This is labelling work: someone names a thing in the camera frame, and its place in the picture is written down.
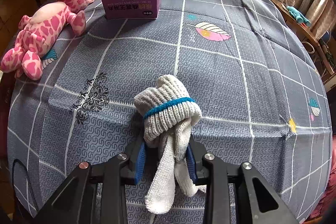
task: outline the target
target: red object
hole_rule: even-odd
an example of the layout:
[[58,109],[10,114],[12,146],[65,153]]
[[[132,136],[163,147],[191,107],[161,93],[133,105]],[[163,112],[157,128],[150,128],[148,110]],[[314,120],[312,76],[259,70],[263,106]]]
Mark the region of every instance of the red object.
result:
[[332,150],[331,168],[327,188],[325,189],[320,202],[311,213],[311,219],[322,216],[325,211],[328,210],[332,201],[336,199],[336,135],[333,136]]
[[7,126],[15,72],[4,73],[0,81],[0,157],[7,157]]

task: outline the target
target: blue gripper pad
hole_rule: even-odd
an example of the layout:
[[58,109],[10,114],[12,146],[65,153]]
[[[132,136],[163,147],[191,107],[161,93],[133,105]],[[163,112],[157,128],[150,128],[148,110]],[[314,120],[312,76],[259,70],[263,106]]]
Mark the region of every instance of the blue gripper pad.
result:
[[193,183],[196,183],[197,182],[196,163],[190,144],[188,144],[187,151],[185,153],[185,160],[187,161],[189,177],[193,181]]
[[138,182],[142,178],[145,162],[146,162],[146,148],[145,148],[145,143],[142,142],[140,150],[139,150],[138,158],[135,163],[135,175],[134,175],[135,184],[138,184]]

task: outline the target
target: black floral pattern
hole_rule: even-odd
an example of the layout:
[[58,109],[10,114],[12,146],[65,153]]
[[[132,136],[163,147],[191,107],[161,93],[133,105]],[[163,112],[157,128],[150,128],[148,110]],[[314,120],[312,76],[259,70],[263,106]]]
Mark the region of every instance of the black floral pattern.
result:
[[104,85],[107,81],[105,73],[99,73],[93,79],[87,79],[84,84],[84,90],[78,95],[76,103],[70,107],[70,113],[76,111],[76,121],[78,124],[84,124],[88,119],[89,112],[99,112],[109,103],[109,90]]

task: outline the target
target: blue stripe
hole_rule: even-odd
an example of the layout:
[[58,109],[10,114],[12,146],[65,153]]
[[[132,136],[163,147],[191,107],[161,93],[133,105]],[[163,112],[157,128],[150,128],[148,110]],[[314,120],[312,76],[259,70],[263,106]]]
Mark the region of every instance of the blue stripe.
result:
[[143,119],[147,119],[149,116],[154,115],[155,113],[161,112],[161,111],[167,109],[170,106],[174,106],[174,105],[177,105],[177,104],[183,103],[183,102],[195,102],[195,100],[193,100],[190,97],[183,97],[183,98],[178,98],[178,99],[166,102],[166,103],[164,103],[162,105],[159,105],[157,107],[154,107],[154,108],[150,109],[145,114],[145,116],[143,116]]

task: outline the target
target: metal screw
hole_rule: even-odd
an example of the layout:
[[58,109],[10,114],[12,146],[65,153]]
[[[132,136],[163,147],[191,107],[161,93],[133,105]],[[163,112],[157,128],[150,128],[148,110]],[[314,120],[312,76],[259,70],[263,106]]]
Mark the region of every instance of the metal screw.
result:
[[89,163],[86,162],[86,161],[83,161],[83,162],[81,162],[81,163],[79,164],[79,168],[80,168],[80,169],[86,169],[86,168],[88,168],[88,167],[89,167]]
[[127,155],[125,153],[120,153],[120,154],[118,154],[117,158],[119,160],[125,160],[125,159],[127,159]]
[[204,157],[207,159],[207,160],[213,160],[215,158],[215,156],[211,153],[207,153],[204,155]]
[[246,169],[246,170],[250,170],[252,168],[252,164],[249,163],[249,162],[244,162],[243,163],[243,167]]

